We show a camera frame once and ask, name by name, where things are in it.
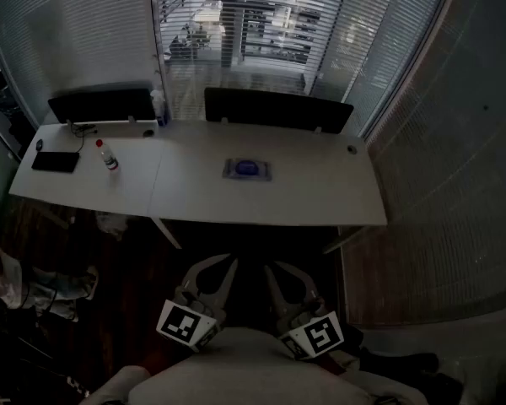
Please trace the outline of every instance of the wooden floor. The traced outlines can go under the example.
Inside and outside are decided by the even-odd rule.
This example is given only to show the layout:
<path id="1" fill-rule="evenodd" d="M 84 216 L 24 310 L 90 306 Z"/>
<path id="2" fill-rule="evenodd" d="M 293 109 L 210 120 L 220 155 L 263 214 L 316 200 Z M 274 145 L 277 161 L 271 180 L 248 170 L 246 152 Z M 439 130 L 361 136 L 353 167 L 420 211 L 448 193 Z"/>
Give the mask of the wooden floor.
<path id="1" fill-rule="evenodd" d="M 186 350 L 177 353 L 170 347 L 155 326 L 165 299 L 173 297 L 187 269 L 211 255 L 234 252 L 240 259 L 227 306 L 230 325 L 267 328 L 272 322 L 261 269 L 266 261 L 303 268 L 328 304 L 336 306 L 337 259 L 320 254 L 336 237 L 333 228 L 169 222 L 184 248 L 178 251 L 149 219 L 131 220 L 117 241 L 97 228 L 92 211 L 45 207 L 64 223 L 75 216 L 75 225 L 64 229 L 35 209 L 34 202 L 10 197 L 0 212 L 0 246 L 23 266 L 71 274 L 82 274 L 89 265 L 99 269 L 94 300 L 78 304 L 78 323 L 52 314 L 39 319 L 50 352 L 90 390 L 123 365 L 150 358 L 163 368 L 186 355 Z M 250 299 L 240 296 L 251 293 L 256 303 L 247 307 Z"/>

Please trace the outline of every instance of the blue object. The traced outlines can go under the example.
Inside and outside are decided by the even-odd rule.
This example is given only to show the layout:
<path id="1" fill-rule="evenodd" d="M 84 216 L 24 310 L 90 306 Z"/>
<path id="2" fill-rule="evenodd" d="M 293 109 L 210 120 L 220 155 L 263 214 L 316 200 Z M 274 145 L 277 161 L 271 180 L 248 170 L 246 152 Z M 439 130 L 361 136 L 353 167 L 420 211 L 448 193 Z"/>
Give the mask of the blue object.
<path id="1" fill-rule="evenodd" d="M 236 172 L 241 176 L 258 176 L 259 167 L 252 160 L 241 160 L 236 164 Z"/>

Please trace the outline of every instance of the desk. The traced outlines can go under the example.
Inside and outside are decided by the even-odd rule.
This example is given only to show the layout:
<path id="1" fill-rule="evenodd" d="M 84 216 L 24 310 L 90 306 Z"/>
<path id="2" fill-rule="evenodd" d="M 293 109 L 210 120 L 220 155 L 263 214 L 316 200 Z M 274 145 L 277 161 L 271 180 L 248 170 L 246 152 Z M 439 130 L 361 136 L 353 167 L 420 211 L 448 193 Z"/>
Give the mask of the desk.
<path id="1" fill-rule="evenodd" d="M 196 23 L 218 23 L 220 16 L 220 8 L 202 8 L 193 15 L 193 21 Z"/>
<path id="2" fill-rule="evenodd" d="M 81 139 L 67 126 L 40 127 L 10 193 L 49 203 L 147 216 L 179 247 L 159 220 L 232 224 L 382 225 L 385 211 L 365 145 L 359 138 L 279 127 L 172 121 L 100 123 L 88 135 L 72 174 L 32 170 L 35 143 L 44 151 L 75 151 Z M 152 138 L 143 132 L 153 129 Z M 115 152 L 110 173 L 95 139 Z M 356 153 L 347 148 L 352 145 Z M 273 180 L 222 177 L 227 158 L 272 165 Z"/>

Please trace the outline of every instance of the floor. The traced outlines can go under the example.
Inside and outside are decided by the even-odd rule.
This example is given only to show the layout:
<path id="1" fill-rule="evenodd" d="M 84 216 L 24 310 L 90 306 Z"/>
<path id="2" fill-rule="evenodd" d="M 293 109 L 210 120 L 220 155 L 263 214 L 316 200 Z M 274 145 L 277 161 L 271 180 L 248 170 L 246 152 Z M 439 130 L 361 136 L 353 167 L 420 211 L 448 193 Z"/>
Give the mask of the floor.
<path id="1" fill-rule="evenodd" d="M 184 250 L 176 250 L 150 219 L 133 218 L 118 241 L 101 232 L 95 213 L 41 205 L 61 221 L 50 220 L 34 208 L 35 202 L 10 197 L 0 214 L 0 246 L 23 266 L 81 274 L 89 265 L 100 272 L 93 301 L 78 305 L 74 324 L 52 314 L 39 319 L 49 352 L 64 370 L 89 390 L 113 376 L 123 365 L 149 358 L 159 368 L 184 355 L 155 331 L 165 299 L 188 267 L 202 259 L 232 251 L 241 260 L 227 311 L 230 325 L 269 328 L 269 299 L 261 267 L 266 260 L 291 262 L 316 281 L 328 305 L 336 306 L 337 255 L 320 249 L 336 237 L 333 228 L 284 228 L 253 225 L 168 222 Z M 75 217 L 68 229 L 67 222 Z M 258 296 L 249 307 L 240 296 Z"/>
<path id="2" fill-rule="evenodd" d="M 380 354 L 435 352 L 440 370 L 465 386 L 461 405 L 506 403 L 506 309 L 457 321 L 365 329 L 363 333 L 363 345 Z"/>

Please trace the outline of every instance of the window blind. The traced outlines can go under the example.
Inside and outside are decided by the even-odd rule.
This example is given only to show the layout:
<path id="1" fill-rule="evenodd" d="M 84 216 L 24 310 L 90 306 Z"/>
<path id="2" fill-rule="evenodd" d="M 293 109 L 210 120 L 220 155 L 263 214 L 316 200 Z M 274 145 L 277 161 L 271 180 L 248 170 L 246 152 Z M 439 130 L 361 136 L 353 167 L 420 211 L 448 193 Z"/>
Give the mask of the window blind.
<path id="1" fill-rule="evenodd" d="M 56 93 L 160 84 L 150 0 L 0 0 L 0 63 L 35 125 Z"/>
<path id="2" fill-rule="evenodd" d="M 438 3 L 155 0 L 172 117 L 205 118 L 208 86 L 260 89 L 346 101 L 355 106 L 346 130 L 359 134 L 395 87 Z"/>
<path id="3" fill-rule="evenodd" d="M 446 6 L 367 139 L 388 225 L 342 248 L 352 324 L 506 309 L 506 0 Z"/>

